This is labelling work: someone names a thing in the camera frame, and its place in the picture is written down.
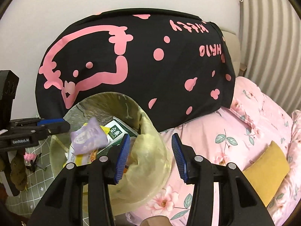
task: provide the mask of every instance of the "pink floral bedsheet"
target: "pink floral bedsheet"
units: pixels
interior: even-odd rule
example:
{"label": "pink floral bedsheet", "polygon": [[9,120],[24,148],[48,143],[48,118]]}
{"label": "pink floral bedsheet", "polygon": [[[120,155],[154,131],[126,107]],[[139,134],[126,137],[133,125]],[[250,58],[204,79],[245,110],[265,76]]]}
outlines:
{"label": "pink floral bedsheet", "polygon": [[[252,93],[249,89],[243,94],[246,101],[251,97],[263,102],[258,103],[260,118],[252,127],[238,118],[229,109],[199,117],[176,128],[162,132],[162,138],[172,152],[171,136],[178,133],[182,143],[192,146],[196,154],[202,155],[212,163],[226,165],[234,162],[241,170],[245,170],[266,150],[270,142],[275,141],[286,155],[291,170],[283,180],[275,197],[268,205],[268,211],[276,226],[281,226],[288,218],[301,194],[301,112],[295,111],[293,118],[284,112],[275,102],[263,93]],[[247,106],[241,100],[239,106]],[[154,215],[167,216],[172,225],[186,225],[192,202],[193,185],[184,184],[173,160],[172,170],[166,186],[146,205],[127,213],[127,218],[135,225]],[[219,221],[219,187],[214,183],[214,206],[212,225]]]}

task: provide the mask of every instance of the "black pillow cover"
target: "black pillow cover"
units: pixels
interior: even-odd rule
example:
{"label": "black pillow cover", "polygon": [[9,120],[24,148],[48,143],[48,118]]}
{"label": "black pillow cover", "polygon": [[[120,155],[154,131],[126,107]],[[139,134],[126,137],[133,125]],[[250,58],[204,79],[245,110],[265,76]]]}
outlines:
{"label": "black pillow cover", "polygon": [[221,106],[235,74],[222,32],[199,17],[121,9],[70,25],[47,49],[36,81],[42,118],[62,118],[86,97],[119,92],[164,131]]}

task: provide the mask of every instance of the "finger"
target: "finger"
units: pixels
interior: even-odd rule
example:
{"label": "finger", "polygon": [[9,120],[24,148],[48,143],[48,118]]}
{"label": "finger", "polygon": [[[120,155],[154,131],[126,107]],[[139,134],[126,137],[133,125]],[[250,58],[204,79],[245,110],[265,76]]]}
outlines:
{"label": "finger", "polygon": [[172,226],[169,219],[165,216],[154,216],[145,219],[140,226]]}

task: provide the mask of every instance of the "tiled floor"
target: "tiled floor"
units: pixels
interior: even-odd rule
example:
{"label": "tiled floor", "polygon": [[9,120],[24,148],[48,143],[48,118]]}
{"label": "tiled floor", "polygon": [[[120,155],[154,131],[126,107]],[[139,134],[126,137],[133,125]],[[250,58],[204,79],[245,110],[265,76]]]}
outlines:
{"label": "tiled floor", "polygon": [[9,197],[6,201],[7,208],[25,217],[30,217],[41,197],[54,180],[49,159],[50,138],[43,140],[36,147],[28,148],[28,153],[42,153],[39,160],[46,166],[46,171],[37,167],[35,173],[27,170],[27,191],[22,191],[19,196]]}

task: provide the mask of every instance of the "beige headboard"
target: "beige headboard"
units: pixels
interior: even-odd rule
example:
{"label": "beige headboard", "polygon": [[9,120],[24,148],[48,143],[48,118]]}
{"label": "beige headboard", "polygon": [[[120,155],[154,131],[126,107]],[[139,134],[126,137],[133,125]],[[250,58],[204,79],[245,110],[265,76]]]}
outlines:
{"label": "beige headboard", "polygon": [[222,31],[232,60],[235,75],[238,76],[240,67],[240,43],[236,35]]}

